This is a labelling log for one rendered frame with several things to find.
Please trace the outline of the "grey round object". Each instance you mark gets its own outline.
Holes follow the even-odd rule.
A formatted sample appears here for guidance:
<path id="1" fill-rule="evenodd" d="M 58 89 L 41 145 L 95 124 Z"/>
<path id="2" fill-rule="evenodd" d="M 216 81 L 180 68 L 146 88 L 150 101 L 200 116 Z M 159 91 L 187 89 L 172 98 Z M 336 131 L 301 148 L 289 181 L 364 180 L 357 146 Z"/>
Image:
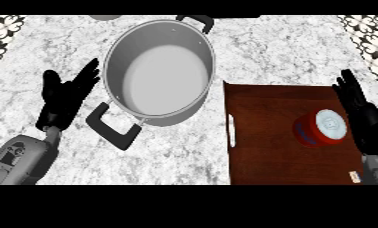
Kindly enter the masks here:
<path id="1" fill-rule="evenodd" d="M 94 20 L 109 21 L 120 17 L 120 15 L 89 15 Z"/>

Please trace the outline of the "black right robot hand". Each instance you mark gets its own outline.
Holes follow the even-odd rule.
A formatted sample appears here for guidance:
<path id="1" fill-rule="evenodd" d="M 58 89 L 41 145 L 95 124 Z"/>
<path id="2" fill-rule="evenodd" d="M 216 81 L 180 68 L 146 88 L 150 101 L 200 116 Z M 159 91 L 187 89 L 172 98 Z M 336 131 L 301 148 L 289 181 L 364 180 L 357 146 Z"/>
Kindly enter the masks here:
<path id="1" fill-rule="evenodd" d="M 366 100 L 349 69 L 340 71 L 332 89 L 346 113 L 355 147 L 363 155 L 378 155 L 378 107 Z"/>

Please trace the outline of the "brown wooden tray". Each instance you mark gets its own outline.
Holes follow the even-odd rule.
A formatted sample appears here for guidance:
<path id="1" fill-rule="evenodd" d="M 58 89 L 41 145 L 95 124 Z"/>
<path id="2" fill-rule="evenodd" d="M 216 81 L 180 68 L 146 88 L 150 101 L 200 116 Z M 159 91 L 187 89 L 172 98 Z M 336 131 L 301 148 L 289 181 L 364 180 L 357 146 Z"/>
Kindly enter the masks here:
<path id="1" fill-rule="evenodd" d="M 309 148 L 293 135 L 302 115 L 343 112 L 332 88 L 224 83 L 222 90 L 230 183 L 355 185 L 363 167 L 352 138 Z"/>

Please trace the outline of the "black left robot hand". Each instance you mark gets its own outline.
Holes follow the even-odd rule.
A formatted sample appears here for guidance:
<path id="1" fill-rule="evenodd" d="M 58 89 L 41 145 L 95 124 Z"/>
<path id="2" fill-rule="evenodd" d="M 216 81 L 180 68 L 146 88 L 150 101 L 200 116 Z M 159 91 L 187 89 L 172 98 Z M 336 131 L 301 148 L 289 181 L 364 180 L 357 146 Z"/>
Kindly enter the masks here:
<path id="1" fill-rule="evenodd" d="M 39 112 L 35 127 L 45 131 L 48 127 L 57 127 L 63 131 L 76 116 L 82 101 L 98 82 L 98 60 L 92 59 L 75 78 L 61 82 L 58 74 L 53 70 L 42 73 L 41 97 L 44 106 Z"/>

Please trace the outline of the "red can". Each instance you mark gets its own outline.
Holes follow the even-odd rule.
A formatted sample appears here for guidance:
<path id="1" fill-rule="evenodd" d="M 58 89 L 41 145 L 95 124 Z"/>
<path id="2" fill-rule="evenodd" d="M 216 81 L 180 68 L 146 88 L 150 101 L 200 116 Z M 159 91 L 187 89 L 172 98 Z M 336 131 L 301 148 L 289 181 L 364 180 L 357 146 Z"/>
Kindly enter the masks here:
<path id="1" fill-rule="evenodd" d="M 292 133 L 302 146 L 318 148 L 343 141 L 346 124 L 332 109 L 314 109 L 295 119 Z"/>

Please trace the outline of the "black and white patterned mat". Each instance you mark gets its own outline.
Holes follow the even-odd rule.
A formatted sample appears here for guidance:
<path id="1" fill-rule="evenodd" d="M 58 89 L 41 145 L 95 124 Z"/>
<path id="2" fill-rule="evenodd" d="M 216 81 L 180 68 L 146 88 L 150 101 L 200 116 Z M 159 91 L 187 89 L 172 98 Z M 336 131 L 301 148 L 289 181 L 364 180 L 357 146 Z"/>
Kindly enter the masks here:
<path id="1" fill-rule="evenodd" d="M 378 76 L 378 15 L 338 15 L 369 71 Z"/>
<path id="2" fill-rule="evenodd" d="M 0 15 L 0 59 L 7 52 L 7 45 L 11 42 L 13 36 L 19 32 L 23 24 L 23 15 Z"/>

